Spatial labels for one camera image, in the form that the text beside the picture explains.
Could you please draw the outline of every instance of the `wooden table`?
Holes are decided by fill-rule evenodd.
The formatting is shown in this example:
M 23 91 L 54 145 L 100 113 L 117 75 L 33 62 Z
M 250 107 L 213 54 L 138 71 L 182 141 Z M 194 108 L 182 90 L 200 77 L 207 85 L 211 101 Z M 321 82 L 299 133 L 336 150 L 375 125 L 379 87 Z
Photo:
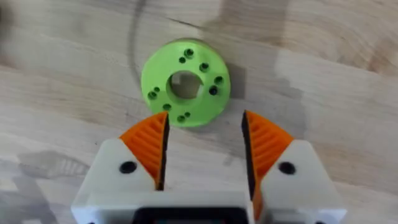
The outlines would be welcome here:
M 213 123 L 172 128 L 166 189 L 247 190 L 244 109 L 313 143 L 349 210 L 398 223 L 395 0 L 6 0 L 0 22 L 0 223 L 75 223 L 102 141 L 150 115 L 139 75 L 171 40 L 228 62 Z

